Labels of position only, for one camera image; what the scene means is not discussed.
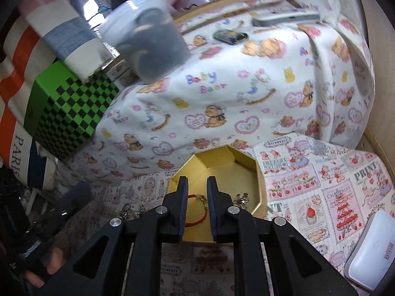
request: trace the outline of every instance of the white blanket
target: white blanket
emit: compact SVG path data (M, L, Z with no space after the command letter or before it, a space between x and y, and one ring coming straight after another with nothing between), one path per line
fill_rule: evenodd
M199 150L245 149L292 131L354 148L373 105L374 74L364 37L333 1L298 0L319 10L323 23L253 27L260 11L291 6L248 0L179 25L189 32L191 59L154 84L120 92L92 142L65 161L72 176L126 180L180 167ZM246 32L249 41L214 40L224 28Z

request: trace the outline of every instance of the gold box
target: gold box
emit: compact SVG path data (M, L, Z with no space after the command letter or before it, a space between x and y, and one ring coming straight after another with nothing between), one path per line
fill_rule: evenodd
M207 178L215 176L218 189L228 193L232 199L237 194L248 193L250 199L247 211L258 218L266 216L267 202L265 181L258 162L231 146L222 146L192 155L192 157L171 177L168 193L176 191L178 180L186 176L189 183L189 195L200 194L207 197ZM204 215L204 206L200 199L188 199L186 222L195 222ZM185 228L182 240L213 242L210 217L193 227Z

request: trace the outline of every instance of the strawberry cake print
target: strawberry cake print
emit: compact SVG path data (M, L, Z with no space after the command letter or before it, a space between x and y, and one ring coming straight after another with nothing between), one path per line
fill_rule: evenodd
M329 207L336 243L340 243L365 225L351 181L323 190Z

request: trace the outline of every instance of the clear plastic cup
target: clear plastic cup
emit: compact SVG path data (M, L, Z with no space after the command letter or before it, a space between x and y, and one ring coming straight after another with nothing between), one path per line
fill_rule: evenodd
M160 80L190 57L166 0L128 0L106 18L99 33L145 84Z

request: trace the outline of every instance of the red string bracelet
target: red string bracelet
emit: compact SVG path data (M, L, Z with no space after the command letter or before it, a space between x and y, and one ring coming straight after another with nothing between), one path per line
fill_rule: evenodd
M186 222L186 223L185 223L185 227L193 227L193 226L196 226L196 225L202 223L202 222L206 219L206 217L207 217L207 209L208 209L208 206L207 206L207 199L206 199L206 197L205 197L204 195L188 195L188 199L189 199L189 198L199 198L199 199L202 201L202 203L203 203L205 212L204 212L204 216L203 216L201 219L199 219L198 221L195 221L195 222Z

